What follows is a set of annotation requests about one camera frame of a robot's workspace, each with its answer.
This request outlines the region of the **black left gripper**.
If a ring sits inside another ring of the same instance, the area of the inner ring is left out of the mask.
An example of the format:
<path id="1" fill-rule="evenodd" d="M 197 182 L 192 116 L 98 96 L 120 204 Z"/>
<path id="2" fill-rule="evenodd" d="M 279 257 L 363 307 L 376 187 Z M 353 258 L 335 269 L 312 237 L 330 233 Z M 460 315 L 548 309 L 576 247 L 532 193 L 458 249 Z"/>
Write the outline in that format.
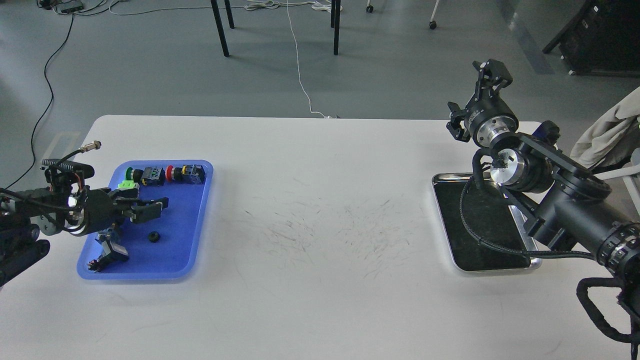
<path id="1" fill-rule="evenodd" d="M 133 224 L 160 218 L 169 207 L 169 198 L 144 200 L 139 197 L 115 198 L 110 187 L 90 189 L 78 201 L 79 208 L 66 218 L 67 231 L 76 236 L 88 235 L 109 228 L 122 216 Z"/>

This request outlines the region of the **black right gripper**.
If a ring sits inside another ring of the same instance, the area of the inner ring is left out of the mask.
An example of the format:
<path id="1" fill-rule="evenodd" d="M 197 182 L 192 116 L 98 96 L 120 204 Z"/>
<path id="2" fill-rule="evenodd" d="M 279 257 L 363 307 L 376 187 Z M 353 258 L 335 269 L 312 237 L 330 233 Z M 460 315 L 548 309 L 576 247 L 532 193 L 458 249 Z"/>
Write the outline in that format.
<path id="1" fill-rule="evenodd" d="M 474 60 L 472 64 L 478 73 L 473 97 L 465 109 L 455 102 L 447 102 L 450 116 L 446 129 L 456 141 L 469 142 L 472 138 L 482 148 L 493 148 L 503 134 L 519 128 L 519 120 L 506 102 L 493 98 L 502 88 L 510 86 L 514 77 L 500 60 Z"/>

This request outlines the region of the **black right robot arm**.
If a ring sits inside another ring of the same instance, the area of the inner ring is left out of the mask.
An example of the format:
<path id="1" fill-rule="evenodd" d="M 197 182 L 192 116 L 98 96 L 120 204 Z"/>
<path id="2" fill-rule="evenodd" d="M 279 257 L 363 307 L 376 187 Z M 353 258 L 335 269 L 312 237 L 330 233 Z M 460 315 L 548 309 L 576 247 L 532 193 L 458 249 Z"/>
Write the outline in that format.
<path id="1" fill-rule="evenodd" d="M 610 206 L 611 187 L 556 148 L 560 130 L 544 121 L 533 134 L 519 132 L 519 121 L 499 95 L 514 78 L 502 61 L 474 61 L 477 81 L 465 107 L 449 102 L 446 129 L 456 141 L 478 147 L 472 172 L 458 201 L 466 232 L 480 245 L 522 258 L 592 260 L 610 278 L 578 282 L 576 296 L 596 328 L 639 353 L 639 223 Z M 466 195 L 474 186 L 500 205 L 517 207 L 528 237 L 546 251 L 514 249 L 483 238 L 467 223 Z M 630 333 L 611 326 L 589 298 L 592 287 L 617 288 L 618 304 L 630 316 Z"/>

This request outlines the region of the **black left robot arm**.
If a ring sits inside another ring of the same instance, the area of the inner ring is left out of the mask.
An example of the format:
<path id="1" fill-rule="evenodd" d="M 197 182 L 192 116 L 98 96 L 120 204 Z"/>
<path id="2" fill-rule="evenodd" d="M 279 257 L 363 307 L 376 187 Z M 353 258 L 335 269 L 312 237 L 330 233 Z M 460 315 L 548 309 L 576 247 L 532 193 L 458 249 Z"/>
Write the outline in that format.
<path id="1" fill-rule="evenodd" d="M 141 199 L 138 185 L 115 189 L 86 185 L 85 181 L 94 176 L 94 168 L 71 157 L 100 147 L 101 142 L 95 140 L 62 158 L 44 159 L 47 187 L 19 192 L 1 189 L 2 285 L 48 255 L 50 242 L 41 234 L 96 234 L 102 253 L 87 264 L 90 271 L 100 272 L 114 262 L 126 262 L 128 251 L 121 246 L 124 221 L 146 223 L 160 218 L 162 210 L 169 207 L 167 197 Z"/>

